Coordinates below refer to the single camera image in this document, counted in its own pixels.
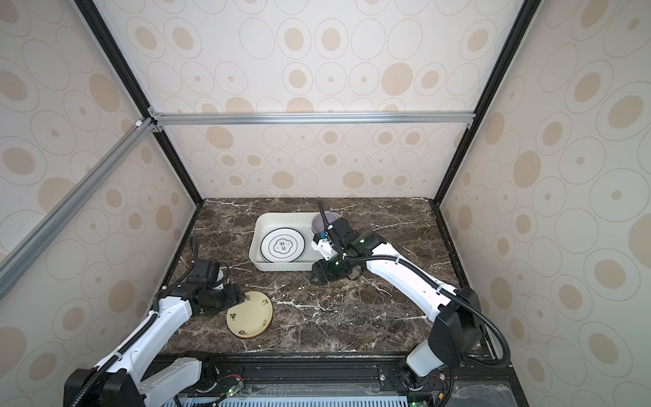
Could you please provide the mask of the white plate teal line rim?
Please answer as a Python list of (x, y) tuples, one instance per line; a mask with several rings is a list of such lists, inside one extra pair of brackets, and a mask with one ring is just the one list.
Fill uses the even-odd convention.
[(267, 233), (260, 243), (260, 253), (268, 263), (292, 263), (305, 250), (303, 235), (292, 228), (278, 228)]

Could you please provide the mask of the yellow plate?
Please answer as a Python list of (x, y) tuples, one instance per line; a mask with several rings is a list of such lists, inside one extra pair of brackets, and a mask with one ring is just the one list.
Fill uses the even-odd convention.
[(259, 336), (273, 320), (271, 299), (264, 293), (244, 293), (244, 301), (227, 311), (228, 329), (237, 337), (249, 339)]

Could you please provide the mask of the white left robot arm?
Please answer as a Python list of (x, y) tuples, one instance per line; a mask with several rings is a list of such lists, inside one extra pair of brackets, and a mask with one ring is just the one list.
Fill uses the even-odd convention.
[(96, 366), (78, 368), (69, 376), (65, 406), (162, 406), (184, 389), (208, 393), (216, 387), (218, 368), (196, 357), (180, 357), (154, 375), (146, 374), (161, 349), (192, 317), (219, 314), (246, 298), (241, 288), (227, 281), (228, 268), (200, 259), (196, 237), (190, 244), (191, 266), (154, 295), (147, 318)]

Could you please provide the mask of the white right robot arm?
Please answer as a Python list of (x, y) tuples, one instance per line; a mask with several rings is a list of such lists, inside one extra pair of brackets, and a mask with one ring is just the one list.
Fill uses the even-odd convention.
[[(457, 289), (430, 276), (403, 257), (377, 232), (359, 233), (349, 222), (325, 210), (317, 202), (319, 213), (313, 222), (312, 247), (321, 258), (311, 269), (310, 281), (317, 286), (347, 278), (358, 279), (369, 271), (391, 283), (416, 304), (432, 323), (431, 333), (405, 358), (405, 380), (418, 383), (441, 367), (453, 370), (466, 362), (502, 369), (510, 365), (508, 341), (486, 315), (481, 312), (477, 293), (465, 287)], [(491, 332), (502, 354), (495, 360), (481, 361), (471, 351), (484, 332)]]

